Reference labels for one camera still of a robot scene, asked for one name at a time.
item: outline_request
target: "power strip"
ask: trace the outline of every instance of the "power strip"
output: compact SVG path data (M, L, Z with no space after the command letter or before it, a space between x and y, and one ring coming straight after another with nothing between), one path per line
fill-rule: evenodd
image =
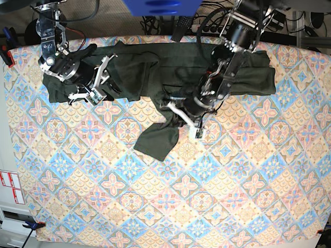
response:
M199 27L201 26L201 24L192 24L191 26L191 31L192 33L196 33L199 29ZM205 28L202 30L202 33L203 34L220 34L223 30L223 27L222 26L219 26L217 28L217 25L207 25L205 26Z

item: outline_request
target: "patterned tablecloth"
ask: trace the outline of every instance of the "patterned tablecloth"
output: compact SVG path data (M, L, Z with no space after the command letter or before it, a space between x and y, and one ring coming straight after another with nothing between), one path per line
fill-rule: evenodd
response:
M119 40L170 37L87 44ZM149 98L50 104L37 64L40 47L13 50L16 65L4 66L7 112L26 205L46 222L38 240L210 248L314 237L331 213L331 59L259 47L276 68L276 94L229 98L204 140L190 140L181 128L163 163L133 150L140 133L162 119Z

